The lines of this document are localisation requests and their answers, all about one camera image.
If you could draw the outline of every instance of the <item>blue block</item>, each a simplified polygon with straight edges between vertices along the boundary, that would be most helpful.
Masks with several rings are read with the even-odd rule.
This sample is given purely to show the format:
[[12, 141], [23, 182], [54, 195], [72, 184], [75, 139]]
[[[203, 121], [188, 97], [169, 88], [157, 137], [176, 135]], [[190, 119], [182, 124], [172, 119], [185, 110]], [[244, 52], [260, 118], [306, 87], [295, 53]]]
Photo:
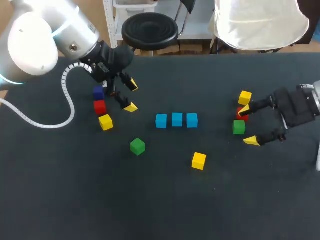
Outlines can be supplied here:
[[182, 127], [182, 113], [172, 113], [172, 127]]
[[186, 126], [188, 129], [198, 127], [198, 115], [196, 113], [188, 113], [186, 115]]
[[93, 98], [95, 101], [100, 101], [105, 99], [104, 88], [102, 86], [95, 86], [93, 89]]
[[167, 114], [157, 114], [155, 119], [155, 127], [157, 129], [166, 129], [167, 128]]

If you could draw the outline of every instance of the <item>wall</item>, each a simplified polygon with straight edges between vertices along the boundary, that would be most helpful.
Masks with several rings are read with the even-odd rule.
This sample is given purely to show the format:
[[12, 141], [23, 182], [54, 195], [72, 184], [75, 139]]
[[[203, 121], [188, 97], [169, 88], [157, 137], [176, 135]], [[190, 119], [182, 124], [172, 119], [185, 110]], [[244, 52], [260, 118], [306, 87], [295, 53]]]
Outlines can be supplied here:
[[[110, 44], [109, 33], [107, 29], [107, 21], [104, 10], [103, 0], [73, 0], [88, 19], [95, 25], [101, 34], [101, 39]], [[11, 16], [13, 8], [8, 0], [0, 0], [0, 34], [6, 28]]]

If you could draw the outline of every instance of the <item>red block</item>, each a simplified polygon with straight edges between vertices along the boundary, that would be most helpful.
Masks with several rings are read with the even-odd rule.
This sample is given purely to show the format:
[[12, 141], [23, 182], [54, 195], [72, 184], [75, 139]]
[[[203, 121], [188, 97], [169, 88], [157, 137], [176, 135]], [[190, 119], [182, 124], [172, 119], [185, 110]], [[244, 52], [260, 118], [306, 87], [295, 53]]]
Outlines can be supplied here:
[[94, 101], [94, 110], [98, 116], [106, 115], [107, 114], [107, 106], [106, 106], [105, 100]]
[[247, 122], [249, 120], [249, 115], [247, 116], [239, 116], [239, 112], [243, 109], [243, 107], [238, 107], [238, 110], [236, 111], [236, 119], [237, 120], [244, 120], [245, 122]]

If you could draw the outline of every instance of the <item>white coiled cable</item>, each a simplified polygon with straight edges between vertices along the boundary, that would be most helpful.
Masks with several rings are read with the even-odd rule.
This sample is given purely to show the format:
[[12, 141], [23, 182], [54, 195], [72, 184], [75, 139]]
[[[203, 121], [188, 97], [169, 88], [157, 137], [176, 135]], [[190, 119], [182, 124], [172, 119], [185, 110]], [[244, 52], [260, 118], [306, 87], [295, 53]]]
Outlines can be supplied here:
[[0, 103], [3, 103], [4, 105], [6, 105], [8, 108], [12, 109], [16, 114], [18, 114], [23, 120], [25, 120], [27, 123], [37, 127], [37, 128], [41, 128], [41, 129], [59, 129], [59, 128], [63, 128], [65, 126], [67, 126], [69, 123], [72, 122], [72, 120], [75, 117], [75, 106], [74, 103], [72, 102], [72, 99], [69, 95], [69, 92], [67, 90], [67, 85], [66, 85], [66, 80], [67, 80], [67, 76], [70, 73], [70, 71], [72, 69], [75, 68], [84, 68], [85, 70], [87, 70], [89, 73], [92, 73], [92, 68], [84, 63], [74, 63], [71, 64], [70, 66], [68, 66], [65, 71], [63, 72], [62, 75], [62, 79], [61, 79], [61, 85], [62, 85], [62, 90], [64, 92], [64, 95], [66, 97], [66, 100], [68, 101], [69, 105], [70, 105], [70, 109], [71, 109], [71, 114], [70, 117], [67, 121], [58, 124], [58, 125], [43, 125], [40, 123], [37, 123], [35, 121], [32, 121], [30, 118], [28, 118], [26, 115], [24, 115], [18, 108], [16, 108], [15, 106], [13, 106], [10, 102], [0, 98]]

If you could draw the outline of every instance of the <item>cube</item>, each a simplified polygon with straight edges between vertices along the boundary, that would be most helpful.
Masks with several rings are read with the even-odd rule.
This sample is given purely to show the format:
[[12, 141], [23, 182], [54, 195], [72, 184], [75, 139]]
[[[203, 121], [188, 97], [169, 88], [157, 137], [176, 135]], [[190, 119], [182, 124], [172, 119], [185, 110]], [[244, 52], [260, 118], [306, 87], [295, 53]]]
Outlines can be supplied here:
[[130, 143], [130, 150], [135, 155], [139, 156], [146, 151], [146, 144], [142, 140], [137, 138], [136, 140]]
[[167, 114], [157, 114], [155, 119], [155, 127], [157, 129], [166, 129], [167, 128]]
[[94, 101], [94, 110], [98, 116], [107, 114], [107, 106], [105, 100]]
[[186, 115], [186, 127], [188, 129], [198, 127], [198, 115], [196, 113], [188, 113]]
[[104, 116], [99, 117], [100, 126], [103, 131], [107, 131], [114, 127], [111, 117], [107, 114]]
[[205, 167], [207, 155], [196, 152], [192, 160], [192, 168], [203, 170]]
[[233, 121], [233, 134], [234, 135], [243, 135], [246, 131], [246, 123], [245, 120], [234, 120]]
[[95, 86], [93, 89], [93, 98], [95, 101], [100, 101], [105, 99], [105, 92], [103, 86]]
[[172, 127], [182, 127], [182, 113], [172, 113]]
[[237, 111], [236, 111], [236, 119], [237, 120], [244, 120], [245, 122], [247, 122], [249, 120], [249, 115], [246, 116], [239, 116], [239, 112], [243, 109], [243, 107], [238, 107]]
[[239, 104], [248, 105], [251, 101], [252, 93], [248, 91], [242, 91], [239, 97]]

